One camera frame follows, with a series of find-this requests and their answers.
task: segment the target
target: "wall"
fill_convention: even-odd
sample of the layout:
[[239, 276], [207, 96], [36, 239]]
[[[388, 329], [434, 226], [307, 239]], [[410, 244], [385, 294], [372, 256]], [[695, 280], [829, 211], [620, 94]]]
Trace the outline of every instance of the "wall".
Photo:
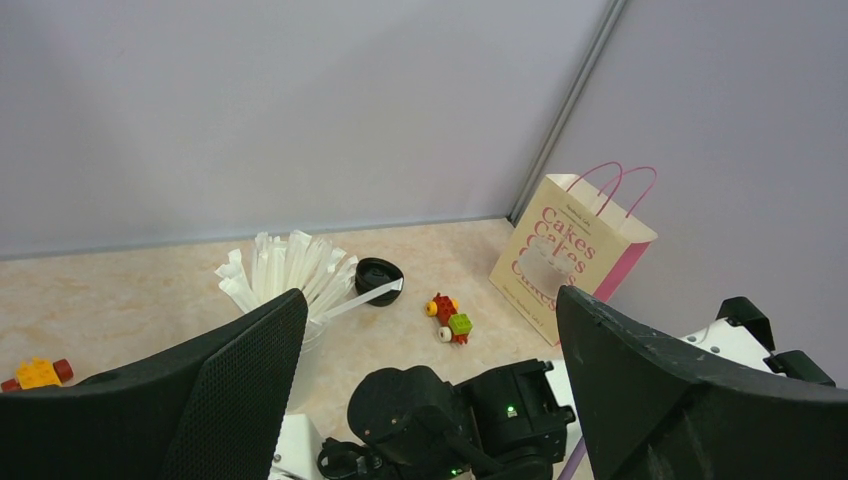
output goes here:
[[848, 385], [846, 24], [842, 0], [629, 3], [547, 166], [660, 170], [615, 307], [682, 335], [748, 296]]
[[0, 258], [503, 215], [604, 6], [4, 1]]

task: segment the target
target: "black cup lid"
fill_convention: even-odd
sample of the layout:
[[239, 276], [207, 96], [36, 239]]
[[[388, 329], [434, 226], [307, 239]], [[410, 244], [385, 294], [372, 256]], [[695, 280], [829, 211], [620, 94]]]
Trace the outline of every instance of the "black cup lid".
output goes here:
[[[363, 293], [370, 292], [381, 285], [394, 282], [401, 278], [403, 278], [403, 272], [401, 272], [395, 264], [383, 260], [382, 258], [369, 257], [363, 258], [356, 265], [356, 278], [354, 285], [356, 287], [356, 293], [362, 295]], [[400, 296], [401, 291], [403, 291], [403, 286], [401, 286], [400, 290], [386, 292], [368, 303], [375, 307], [391, 305], [392, 302]]]

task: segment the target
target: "toy brick vehicle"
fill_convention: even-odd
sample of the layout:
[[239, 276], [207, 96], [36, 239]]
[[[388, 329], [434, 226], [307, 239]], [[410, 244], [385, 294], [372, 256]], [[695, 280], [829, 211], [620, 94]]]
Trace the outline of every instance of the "toy brick vehicle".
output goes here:
[[439, 340], [443, 343], [456, 342], [460, 345], [468, 343], [468, 334], [471, 333], [471, 320], [468, 315], [459, 313], [459, 302], [436, 293], [432, 300], [427, 302], [427, 316], [438, 317]]
[[15, 371], [15, 378], [0, 383], [0, 391], [27, 390], [47, 385], [61, 386], [74, 378], [71, 364], [64, 358], [50, 363], [50, 360], [34, 357], [32, 363], [21, 362]]

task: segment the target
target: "bag handle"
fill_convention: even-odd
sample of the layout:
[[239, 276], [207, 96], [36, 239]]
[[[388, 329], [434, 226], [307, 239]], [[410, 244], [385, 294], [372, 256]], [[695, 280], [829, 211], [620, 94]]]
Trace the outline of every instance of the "bag handle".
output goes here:
[[[654, 188], [654, 185], [656, 185], [656, 183], [657, 183], [657, 169], [656, 169], [656, 168], [654, 168], [654, 167], [650, 167], [650, 166], [644, 166], [644, 167], [634, 167], [634, 168], [631, 168], [630, 170], [625, 170], [624, 172], [621, 172], [621, 176], [622, 176], [622, 177], [624, 177], [624, 176], [625, 176], [625, 175], [627, 175], [627, 174], [630, 174], [630, 173], [633, 173], [633, 172], [636, 172], [636, 171], [639, 171], [639, 170], [650, 170], [650, 171], [654, 172], [654, 179], [651, 181], [651, 184], [650, 184], [650, 185], [648, 185], [648, 188], [646, 188], [646, 189], [645, 189], [645, 191], [644, 191], [644, 192], [642, 192], [642, 195], [640, 195], [640, 196], [639, 196], [639, 198], [637, 198], [637, 199], [636, 199], [636, 201], [635, 201], [635, 202], [633, 202], [633, 205], [630, 207], [630, 210], [628, 210], [628, 211], [627, 211], [627, 215], [625, 215], [625, 216], [624, 216], [624, 218], [628, 218], [628, 217], [630, 216], [630, 214], [633, 212], [633, 209], [635, 209], [635, 208], [636, 208], [636, 205], [639, 205], [639, 202], [641, 202], [641, 201], [642, 201], [642, 199], [643, 199], [643, 198], [645, 198], [645, 195], [647, 195], [647, 194], [648, 194], [648, 192], [650, 192], [650, 191], [651, 191], [651, 189], [652, 189], [652, 188]], [[600, 190], [598, 190], [598, 196], [599, 196], [599, 197], [601, 196], [601, 193], [603, 193], [603, 192], [604, 192], [604, 190], [606, 190], [606, 189], [607, 189], [607, 187], [608, 187], [608, 186], [610, 186], [610, 184], [611, 184], [614, 180], [615, 180], [615, 179], [613, 178], [612, 180], [610, 180], [609, 182], [607, 182], [607, 183], [606, 183], [606, 185], [604, 185], [603, 187], [601, 187], [601, 189], [600, 189]], [[610, 198], [612, 198], [613, 194], [615, 194], [615, 191], [616, 191], [616, 190], [618, 190], [618, 186], [619, 186], [620, 184], [621, 184], [621, 179], [619, 178], [619, 183], [618, 183], [618, 184], [616, 184], [616, 186], [615, 186], [615, 188], [613, 189], [612, 193], [610, 193]]]
[[[615, 166], [618, 167], [618, 176], [616, 176], [615, 178], [613, 178], [612, 180], [607, 182], [607, 184], [604, 185], [604, 188], [606, 188], [610, 183], [615, 182], [616, 180], [618, 180], [618, 182], [615, 184], [615, 188], [612, 189], [612, 193], [610, 193], [609, 197], [607, 197], [607, 201], [604, 202], [603, 205], [601, 205], [601, 209], [598, 210], [598, 213], [595, 214], [596, 217], [598, 215], [600, 215], [601, 212], [603, 212], [605, 208], [607, 208], [607, 204], [610, 202], [610, 200], [612, 200], [612, 196], [615, 195], [615, 192], [618, 191], [618, 187], [621, 186], [621, 179], [624, 178], [624, 167], [622, 167], [620, 163], [618, 163], [618, 162], [607, 162], [607, 163], [598, 165], [597, 167], [595, 167], [595, 168], [589, 170], [588, 172], [584, 173], [583, 175], [580, 175], [579, 177], [577, 177], [577, 179], [574, 180], [574, 182], [572, 182], [571, 185], [569, 185], [569, 187], [567, 189], [565, 189], [566, 192], [570, 192], [571, 189], [574, 188], [574, 185], [577, 185], [577, 182], [579, 182], [580, 180], [583, 180], [586, 177], [586, 175], [589, 175], [590, 173], [594, 172], [595, 170], [604, 168], [608, 165], [615, 165]], [[603, 191], [603, 190], [598, 190], [598, 196], [601, 196], [601, 191]]]

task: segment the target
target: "tabletop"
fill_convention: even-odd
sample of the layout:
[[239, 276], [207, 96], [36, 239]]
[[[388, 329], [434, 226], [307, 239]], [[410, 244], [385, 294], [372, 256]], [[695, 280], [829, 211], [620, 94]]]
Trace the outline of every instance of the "tabletop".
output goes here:
[[[512, 230], [499, 219], [322, 235], [359, 258], [394, 263], [404, 288], [392, 305], [358, 307], [328, 328], [318, 379], [298, 413], [322, 436], [357, 441], [347, 404], [369, 372], [428, 365], [458, 383], [504, 364], [561, 358], [488, 281]], [[252, 241], [0, 262], [0, 368], [11, 376], [23, 359], [67, 358], [75, 380], [84, 379], [235, 319], [240, 312], [213, 273], [234, 248], [247, 254]], [[474, 322], [467, 345], [439, 343], [437, 322], [424, 313], [437, 292], [458, 299]], [[592, 478], [588, 461], [575, 478]]]

